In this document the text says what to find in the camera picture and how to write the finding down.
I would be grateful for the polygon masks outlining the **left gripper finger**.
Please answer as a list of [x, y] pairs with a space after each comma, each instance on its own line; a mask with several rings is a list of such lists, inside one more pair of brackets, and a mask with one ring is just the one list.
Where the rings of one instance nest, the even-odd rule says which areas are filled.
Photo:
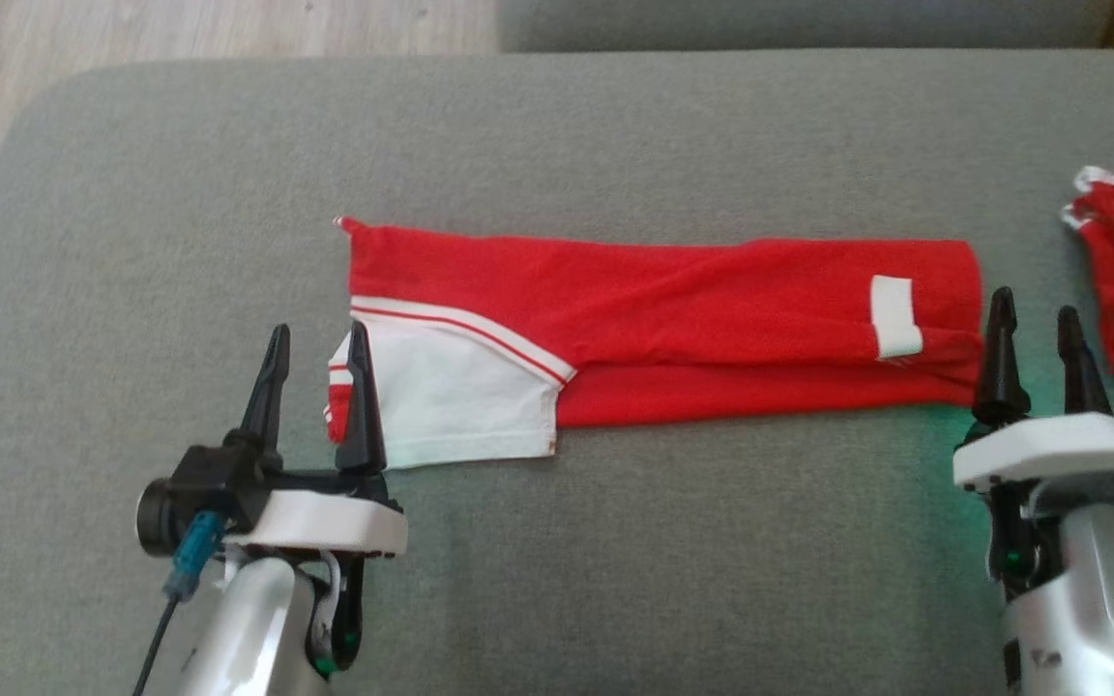
[[388, 451], [368, 330], [359, 320], [352, 321], [349, 332], [348, 371], [352, 376], [352, 393], [343, 441], [336, 450], [338, 472], [341, 476], [380, 476], [388, 467]]
[[278, 323], [270, 335], [238, 428], [240, 437], [248, 439], [265, 455], [278, 457], [281, 400], [290, 375], [290, 326]]

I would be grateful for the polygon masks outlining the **red white basketball jersey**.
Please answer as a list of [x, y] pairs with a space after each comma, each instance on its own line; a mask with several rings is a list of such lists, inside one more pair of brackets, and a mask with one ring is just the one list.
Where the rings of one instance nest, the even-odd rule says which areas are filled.
[[395, 470], [546, 458], [561, 430], [968, 405], [962, 241], [645, 246], [341, 217]]

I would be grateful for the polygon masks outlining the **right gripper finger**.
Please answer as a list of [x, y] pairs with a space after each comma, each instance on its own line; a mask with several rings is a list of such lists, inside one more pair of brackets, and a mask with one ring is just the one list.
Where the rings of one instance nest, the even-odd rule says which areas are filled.
[[1010, 287], [991, 295], [984, 330], [983, 367], [974, 391], [973, 418], [977, 430], [1001, 430], [1029, 418], [1030, 395], [1022, 388], [1015, 340], [1015, 300]]
[[1064, 366], [1064, 414], [1098, 413], [1113, 416], [1100, 367], [1088, 345], [1079, 313], [1062, 305], [1057, 316], [1057, 353]]

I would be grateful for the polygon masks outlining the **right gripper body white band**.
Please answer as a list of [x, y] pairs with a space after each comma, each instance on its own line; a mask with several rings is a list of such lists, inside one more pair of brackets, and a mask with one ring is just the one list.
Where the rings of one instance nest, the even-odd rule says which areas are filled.
[[1083, 507], [1114, 507], [1114, 416], [976, 424], [954, 451], [952, 483], [987, 504], [987, 577], [1005, 594], [1037, 589], [1064, 569], [1061, 519]]

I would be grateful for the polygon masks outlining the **large grey sofa seat cushion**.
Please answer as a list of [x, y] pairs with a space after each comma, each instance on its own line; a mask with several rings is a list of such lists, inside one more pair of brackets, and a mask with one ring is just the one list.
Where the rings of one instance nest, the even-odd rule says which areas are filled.
[[[615, 244], [973, 243], [1022, 379], [1095, 294], [1058, 212], [1114, 171], [1114, 51], [498, 53], [133, 65], [0, 146], [0, 696], [128, 696], [166, 563], [141, 488], [219, 441], [293, 332], [281, 449], [333, 459], [339, 216]], [[1003, 692], [987, 518], [947, 406], [575, 430], [390, 476], [338, 696]]]

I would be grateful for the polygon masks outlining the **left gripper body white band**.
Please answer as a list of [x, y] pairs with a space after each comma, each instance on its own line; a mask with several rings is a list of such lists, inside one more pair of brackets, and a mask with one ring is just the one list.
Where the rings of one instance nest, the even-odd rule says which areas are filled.
[[331, 678], [364, 639], [367, 561], [405, 553], [408, 521], [374, 476], [348, 493], [282, 489], [247, 535], [229, 535], [227, 678]]

